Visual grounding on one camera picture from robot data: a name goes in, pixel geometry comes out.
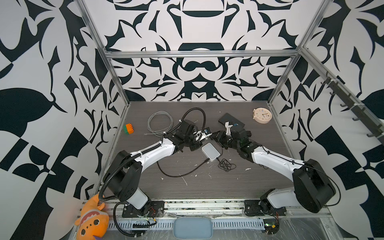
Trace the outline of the white network switch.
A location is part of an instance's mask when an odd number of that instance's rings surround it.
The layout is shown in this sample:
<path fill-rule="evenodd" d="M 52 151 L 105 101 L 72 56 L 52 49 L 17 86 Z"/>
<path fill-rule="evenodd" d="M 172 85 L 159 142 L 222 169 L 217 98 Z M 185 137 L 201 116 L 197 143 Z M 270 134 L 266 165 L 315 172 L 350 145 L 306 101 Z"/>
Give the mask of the white network switch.
<path fill-rule="evenodd" d="M 212 143 L 207 143 L 202 146 L 202 152 L 210 162 L 213 162 L 221 156 L 220 152 L 212 145 Z"/>

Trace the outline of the black power adapter with cable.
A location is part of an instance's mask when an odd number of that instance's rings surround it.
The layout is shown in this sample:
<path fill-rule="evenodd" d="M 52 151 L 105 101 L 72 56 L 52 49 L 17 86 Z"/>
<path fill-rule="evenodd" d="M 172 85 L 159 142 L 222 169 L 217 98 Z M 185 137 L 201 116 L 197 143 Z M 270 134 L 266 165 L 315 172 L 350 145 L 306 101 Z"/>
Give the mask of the black power adapter with cable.
<path fill-rule="evenodd" d="M 223 146 L 220 143 L 217 143 L 217 145 L 221 149 L 221 151 L 219 153 L 219 156 L 216 158 L 217 161 L 219 162 L 218 163 L 219 169 L 221 169 L 221 170 L 223 170 L 225 172 L 230 172 L 230 171 L 234 170 L 237 166 L 235 164 L 230 163 L 229 160 L 227 160 L 225 158 L 221 158 L 221 156 L 224 153 L 224 148 L 223 148 Z"/>

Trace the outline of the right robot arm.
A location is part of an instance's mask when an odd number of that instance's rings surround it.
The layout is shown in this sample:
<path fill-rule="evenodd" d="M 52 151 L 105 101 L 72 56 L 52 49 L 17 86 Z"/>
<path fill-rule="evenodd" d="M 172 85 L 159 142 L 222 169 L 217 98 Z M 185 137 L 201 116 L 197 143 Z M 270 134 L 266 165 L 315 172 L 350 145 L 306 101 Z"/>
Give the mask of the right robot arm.
<path fill-rule="evenodd" d="M 296 160 L 278 154 L 250 139 L 251 132 L 243 126 L 227 122 L 226 130 L 211 136 L 224 149 L 234 149 L 239 156 L 252 163 L 273 170 L 293 182 L 291 188 L 274 189 L 267 193 L 267 203 L 275 209 L 303 207 L 311 213 L 318 213 L 337 190 L 315 160 Z"/>

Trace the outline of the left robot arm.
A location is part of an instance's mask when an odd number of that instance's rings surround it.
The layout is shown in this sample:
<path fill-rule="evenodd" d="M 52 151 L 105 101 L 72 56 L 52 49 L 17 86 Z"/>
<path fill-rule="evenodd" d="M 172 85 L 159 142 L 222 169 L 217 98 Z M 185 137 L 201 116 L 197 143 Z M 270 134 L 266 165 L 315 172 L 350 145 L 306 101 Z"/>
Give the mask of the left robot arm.
<path fill-rule="evenodd" d="M 149 211 L 151 199 L 139 188 L 141 174 L 151 165 L 188 147 L 195 151 L 212 135 L 209 127 L 198 130 L 188 120 L 183 120 L 175 130 L 166 133 L 161 140 L 142 150 L 119 152 L 108 168 L 99 190 L 99 201 L 119 200 L 130 204 L 141 215 Z"/>

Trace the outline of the orange green toy block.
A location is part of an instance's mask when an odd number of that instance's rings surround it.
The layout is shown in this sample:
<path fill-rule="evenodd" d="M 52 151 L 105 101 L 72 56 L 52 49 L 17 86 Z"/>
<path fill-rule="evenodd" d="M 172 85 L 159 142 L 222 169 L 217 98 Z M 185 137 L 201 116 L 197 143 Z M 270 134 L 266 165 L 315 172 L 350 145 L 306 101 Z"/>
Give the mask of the orange green toy block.
<path fill-rule="evenodd" d="M 126 125 L 123 126 L 123 131 L 126 134 L 130 135 L 130 134 L 134 133 L 134 128 L 133 128 L 132 124 L 126 124 Z"/>

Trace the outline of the grey blue cushion pad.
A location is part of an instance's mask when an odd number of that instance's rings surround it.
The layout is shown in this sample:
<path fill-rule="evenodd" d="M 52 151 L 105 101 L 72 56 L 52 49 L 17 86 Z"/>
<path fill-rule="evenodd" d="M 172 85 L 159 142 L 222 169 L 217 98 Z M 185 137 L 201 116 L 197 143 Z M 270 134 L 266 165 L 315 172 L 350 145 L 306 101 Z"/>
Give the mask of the grey blue cushion pad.
<path fill-rule="evenodd" d="M 209 240 L 214 230 L 208 218 L 184 217 L 175 220 L 173 234 L 179 240 Z"/>

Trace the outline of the orange plush fish toy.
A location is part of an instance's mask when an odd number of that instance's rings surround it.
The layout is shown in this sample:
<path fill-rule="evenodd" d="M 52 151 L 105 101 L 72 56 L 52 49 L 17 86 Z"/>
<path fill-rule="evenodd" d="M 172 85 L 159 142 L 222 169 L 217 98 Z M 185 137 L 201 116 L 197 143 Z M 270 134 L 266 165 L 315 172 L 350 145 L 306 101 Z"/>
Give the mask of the orange plush fish toy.
<path fill-rule="evenodd" d="M 77 240 L 101 240 L 107 232 L 110 217 L 103 211 L 105 203 L 99 202 L 99 196 L 95 195 L 82 208 L 80 218 L 75 221 L 79 227 Z"/>

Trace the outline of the black flat switch box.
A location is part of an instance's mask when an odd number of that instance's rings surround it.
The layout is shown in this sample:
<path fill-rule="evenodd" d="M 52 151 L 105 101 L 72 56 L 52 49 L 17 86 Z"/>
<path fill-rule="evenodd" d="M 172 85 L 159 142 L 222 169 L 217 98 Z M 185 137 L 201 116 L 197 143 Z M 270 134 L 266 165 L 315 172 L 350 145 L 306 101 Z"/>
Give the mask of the black flat switch box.
<path fill-rule="evenodd" d="M 239 125 L 241 127 L 244 127 L 245 124 L 243 122 L 241 122 L 240 120 L 236 119 L 235 117 L 233 117 L 232 115 L 230 115 L 229 113 L 225 113 L 219 120 L 218 122 L 220 124 L 222 124 L 223 126 L 225 125 L 225 123 L 229 123 L 229 125 Z"/>

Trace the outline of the black wall hook rail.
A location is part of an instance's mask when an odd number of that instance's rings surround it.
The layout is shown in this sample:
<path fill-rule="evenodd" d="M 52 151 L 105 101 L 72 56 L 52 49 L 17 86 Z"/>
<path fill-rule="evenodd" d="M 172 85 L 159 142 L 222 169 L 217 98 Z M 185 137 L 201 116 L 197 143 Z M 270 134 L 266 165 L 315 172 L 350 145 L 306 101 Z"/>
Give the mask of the black wall hook rail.
<path fill-rule="evenodd" d="M 337 96 L 342 101 L 341 108 L 351 111 L 355 115 L 353 121 L 361 122 L 370 131 L 368 138 L 376 138 L 384 145 L 384 123 L 341 80 L 328 71 L 325 76 L 322 85 L 331 89 L 331 96 Z"/>

